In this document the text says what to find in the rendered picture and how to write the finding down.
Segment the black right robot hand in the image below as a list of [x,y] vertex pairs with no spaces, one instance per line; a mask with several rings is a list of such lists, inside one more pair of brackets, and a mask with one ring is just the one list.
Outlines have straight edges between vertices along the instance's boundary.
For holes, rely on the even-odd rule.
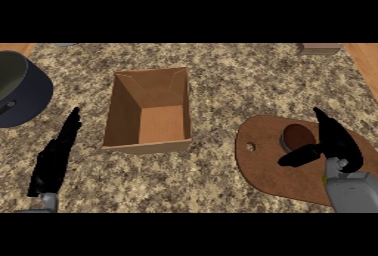
[[364,166],[364,155],[358,143],[338,121],[327,115],[322,109],[313,108],[319,125],[319,139],[315,139],[310,129],[300,124],[285,127],[281,135],[281,145],[285,155],[279,158],[281,166],[300,167],[325,155],[328,159],[346,160],[341,172],[353,173]]

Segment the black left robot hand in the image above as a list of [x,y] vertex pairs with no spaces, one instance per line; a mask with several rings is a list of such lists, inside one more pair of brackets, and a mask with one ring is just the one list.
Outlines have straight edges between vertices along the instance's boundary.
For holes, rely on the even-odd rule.
[[61,189],[71,148],[82,128],[80,108],[70,113],[58,137],[52,139],[37,155],[37,163],[31,175],[28,197],[45,193],[56,193]]

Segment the brown wooden cutting board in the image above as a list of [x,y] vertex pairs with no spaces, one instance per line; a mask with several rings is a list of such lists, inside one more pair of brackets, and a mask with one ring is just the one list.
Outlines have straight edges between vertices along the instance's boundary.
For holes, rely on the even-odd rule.
[[[300,167],[282,167],[279,158],[285,155],[281,135],[291,124],[304,125],[319,139],[319,125],[296,119],[275,116],[254,116],[241,125],[237,136],[237,162],[250,184],[265,193],[309,203],[331,206],[322,176],[327,158]],[[364,155],[359,172],[368,172],[378,178],[378,151],[362,135],[349,130]]]

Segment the brown cardboard box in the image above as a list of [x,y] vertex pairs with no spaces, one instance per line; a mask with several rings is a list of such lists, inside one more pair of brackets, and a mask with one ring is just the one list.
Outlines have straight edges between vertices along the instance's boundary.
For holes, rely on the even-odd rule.
[[188,69],[118,71],[102,149],[154,154],[185,151],[191,142]]

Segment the dark blue pot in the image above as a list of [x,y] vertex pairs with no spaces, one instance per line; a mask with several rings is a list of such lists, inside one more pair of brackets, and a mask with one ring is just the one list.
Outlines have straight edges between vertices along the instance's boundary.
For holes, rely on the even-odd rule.
[[0,51],[0,128],[27,123],[46,109],[53,83],[17,51]]

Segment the pale brown block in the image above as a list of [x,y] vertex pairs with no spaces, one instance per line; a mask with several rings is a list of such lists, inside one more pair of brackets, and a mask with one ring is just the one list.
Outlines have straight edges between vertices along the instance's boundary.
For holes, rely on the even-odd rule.
[[334,55],[341,49],[340,43],[300,43],[300,55]]

